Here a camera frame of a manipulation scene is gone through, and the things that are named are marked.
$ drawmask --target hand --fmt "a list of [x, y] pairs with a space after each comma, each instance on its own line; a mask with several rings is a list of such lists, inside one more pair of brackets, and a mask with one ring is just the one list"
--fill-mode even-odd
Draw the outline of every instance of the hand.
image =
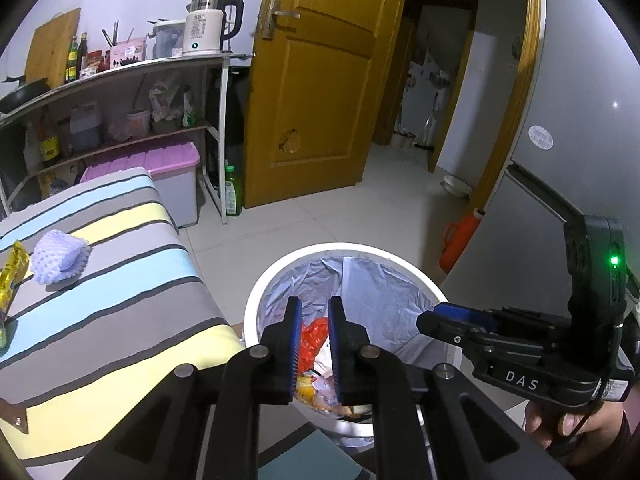
[[[543, 449], [546, 449], [557, 435], [541, 427], [542, 407], [529, 401], [525, 408], [525, 432], [530, 434]], [[576, 466], [588, 462], [609, 447], [618, 436], [623, 420], [622, 402], [604, 402], [602, 407], [591, 415], [578, 434], [586, 433], [578, 448], [569, 456], [565, 465]], [[582, 420], [582, 415], [565, 413], [558, 422], [556, 430], [562, 436], [568, 436]]]

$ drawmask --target pink lid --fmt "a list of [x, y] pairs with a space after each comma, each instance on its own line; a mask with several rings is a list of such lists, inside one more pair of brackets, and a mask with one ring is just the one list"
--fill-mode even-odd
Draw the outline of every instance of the pink lid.
[[200, 154], [193, 142], [188, 140], [148, 142], [142, 148], [133, 146], [128, 150], [117, 150], [96, 156], [87, 166], [80, 182], [93, 180], [116, 171], [130, 168], [145, 168], [151, 175], [192, 168], [200, 162]]

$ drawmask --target refrigerator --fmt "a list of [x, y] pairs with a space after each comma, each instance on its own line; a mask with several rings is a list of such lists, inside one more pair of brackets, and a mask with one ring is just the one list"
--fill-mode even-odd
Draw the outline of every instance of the refrigerator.
[[[572, 215], [620, 218], [628, 267], [640, 272], [640, 66], [597, 0], [546, 0], [532, 84], [486, 214], [441, 288], [473, 308], [568, 317], [562, 225]], [[638, 301], [636, 283], [628, 304]], [[503, 408], [517, 401], [481, 388]]]

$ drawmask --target wooden cutting board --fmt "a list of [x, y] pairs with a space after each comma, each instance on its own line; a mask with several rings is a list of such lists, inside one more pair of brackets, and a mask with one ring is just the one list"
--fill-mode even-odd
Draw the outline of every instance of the wooden cutting board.
[[64, 84], [69, 45], [78, 31], [79, 20], [78, 7], [36, 29], [24, 68], [27, 83], [46, 77], [51, 88]]

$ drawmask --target red plastic bag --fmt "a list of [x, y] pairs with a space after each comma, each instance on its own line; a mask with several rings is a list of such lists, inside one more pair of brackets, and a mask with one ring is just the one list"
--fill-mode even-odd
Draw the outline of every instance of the red plastic bag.
[[314, 362], [329, 335], [328, 319], [319, 317], [309, 326], [302, 327], [300, 354], [298, 355], [298, 375], [314, 367]]

